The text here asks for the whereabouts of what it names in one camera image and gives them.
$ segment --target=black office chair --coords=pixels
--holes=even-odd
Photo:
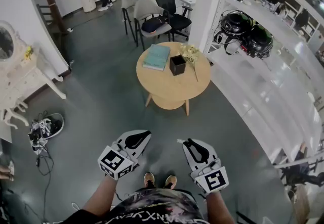
[[[177,7],[176,7],[176,0],[156,0],[157,5],[159,7],[162,7],[163,9],[167,10],[170,14],[170,22],[171,25],[171,34],[172,34],[172,40],[174,41],[174,34],[181,35],[183,37],[186,37],[186,40],[189,39],[189,37],[182,33],[181,30],[187,28],[191,24],[191,20],[186,17],[187,11],[192,11],[192,8],[187,6],[182,6],[184,8],[183,14],[179,15],[176,14]]]

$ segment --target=forearm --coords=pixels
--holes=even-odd
[[[83,210],[93,213],[98,217],[104,216],[110,211],[116,185],[116,180],[106,176],[89,201],[84,205]]]
[[[206,201],[210,224],[234,224],[234,220],[219,192],[208,194]]]

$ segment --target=curved table leg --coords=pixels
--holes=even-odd
[[[13,128],[15,128],[15,129],[18,129],[18,127],[17,127],[16,125],[9,123],[9,120],[10,120],[10,119],[5,119],[5,120],[4,120],[5,124],[8,125],[8,126],[11,126],[11,127],[13,127]]]
[[[44,73],[42,73],[40,70],[38,71],[38,77],[41,78],[49,87],[59,95],[60,98],[66,99],[66,94],[62,93],[57,86],[52,82],[52,80],[46,76]]]
[[[63,82],[63,77],[55,75],[54,78],[59,81],[59,82]]]
[[[148,95],[148,98],[147,98],[147,100],[146,100],[145,107],[148,106],[148,104],[149,104],[149,102],[151,101],[151,99],[152,99],[152,94],[149,94],[149,95]]]
[[[26,109],[28,108],[28,105],[25,102],[21,101],[20,99],[17,99],[17,104],[25,107]]]
[[[17,108],[23,113],[26,112],[26,110],[24,108],[22,108],[19,103],[17,103]]]
[[[9,115],[11,115],[14,118],[17,118],[19,120],[21,120],[23,123],[25,123],[26,126],[29,126],[29,123],[27,121],[27,119],[23,116],[21,116],[18,113],[13,112],[10,108],[7,108],[7,112],[9,113]]]
[[[186,100],[186,113],[189,116],[189,100]]]

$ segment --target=storage box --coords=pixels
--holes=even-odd
[[[186,69],[186,61],[181,55],[170,58],[170,70],[174,76],[183,74]]]

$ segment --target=white vanity table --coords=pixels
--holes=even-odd
[[[25,58],[27,49],[28,45],[18,37],[11,25],[0,21],[0,120],[14,128],[17,126],[9,123],[11,117],[29,126],[25,117],[14,112],[16,107],[21,112],[27,108],[20,98],[28,90],[47,84],[62,99],[66,99],[66,95],[45,74],[49,70],[54,73],[54,68],[39,48],[33,49],[30,58]],[[56,80],[63,81],[62,77],[56,73],[54,75]]]

